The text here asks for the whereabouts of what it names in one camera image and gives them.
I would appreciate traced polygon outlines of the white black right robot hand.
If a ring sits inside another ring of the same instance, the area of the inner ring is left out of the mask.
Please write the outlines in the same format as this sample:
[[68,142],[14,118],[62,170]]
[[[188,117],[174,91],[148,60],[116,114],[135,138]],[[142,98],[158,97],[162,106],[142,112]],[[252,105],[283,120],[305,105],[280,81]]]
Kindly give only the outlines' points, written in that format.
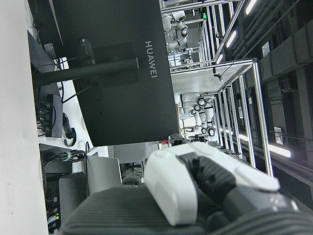
[[153,152],[144,184],[90,195],[62,235],[310,235],[278,179],[201,142]]

